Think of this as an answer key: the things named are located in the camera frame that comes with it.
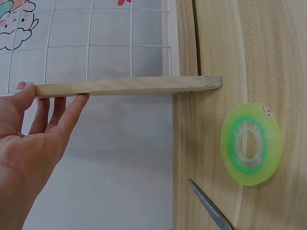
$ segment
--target cartoon drawing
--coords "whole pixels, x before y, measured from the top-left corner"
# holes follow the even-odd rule
[[[125,3],[125,0],[118,0],[118,5],[122,6]]]
[[[23,5],[18,28],[16,31],[14,48],[28,40],[32,35],[32,30],[37,26],[38,19],[35,19],[33,11],[36,5],[30,0],[9,0],[0,5],[0,50],[12,50],[12,42],[17,26],[17,20]]]

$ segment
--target wood grain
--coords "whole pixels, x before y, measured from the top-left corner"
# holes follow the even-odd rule
[[[141,77],[36,85],[36,98],[90,95],[174,94],[220,88],[219,76]]]
[[[306,229],[307,2],[195,0],[195,4],[201,75],[220,75],[223,86],[176,96],[180,99],[174,103],[174,189],[178,189],[174,229],[219,229],[189,188],[189,177],[238,230]],[[181,7],[177,13],[187,14],[184,11]],[[184,31],[179,33],[179,47],[180,41],[187,46],[184,38],[190,31],[180,26],[179,30]],[[283,135],[276,174],[255,187],[237,184],[220,154],[224,118],[233,106],[245,102],[270,108]],[[248,138],[247,151],[254,148]]]

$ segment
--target wooden slat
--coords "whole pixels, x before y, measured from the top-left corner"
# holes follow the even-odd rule
[[[221,87],[219,76],[141,77],[37,85],[37,98],[90,95],[175,94]]]

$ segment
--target finger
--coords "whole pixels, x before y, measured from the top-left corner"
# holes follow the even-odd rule
[[[60,118],[62,117],[66,109],[66,97],[59,97],[54,100],[54,110],[49,125],[46,131],[52,129],[54,126],[58,125]]]
[[[89,98],[90,96],[88,94],[78,95],[59,120],[57,128],[64,134],[67,142]]]
[[[33,82],[29,82],[24,89],[19,93],[7,97],[7,99],[13,103],[17,109],[18,114],[22,114],[33,103],[35,97],[35,85]]]
[[[50,108],[49,98],[37,100],[37,111],[29,134],[37,134],[45,132],[48,125],[49,108]]]
[[[22,82],[17,84],[16,89],[17,90],[22,90],[26,85],[27,84],[24,81],[22,81]],[[19,123],[18,131],[21,132],[21,129],[23,127],[23,122],[24,122],[24,112],[22,112],[19,117],[20,117],[20,123]]]

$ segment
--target scissor blade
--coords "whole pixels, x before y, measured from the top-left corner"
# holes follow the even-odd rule
[[[214,222],[220,227],[220,229],[232,230],[231,224],[228,222],[228,220],[226,220],[226,218],[215,206],[215,204],[208,198],[208,196],[191,179],[189,179],[189,184]]]

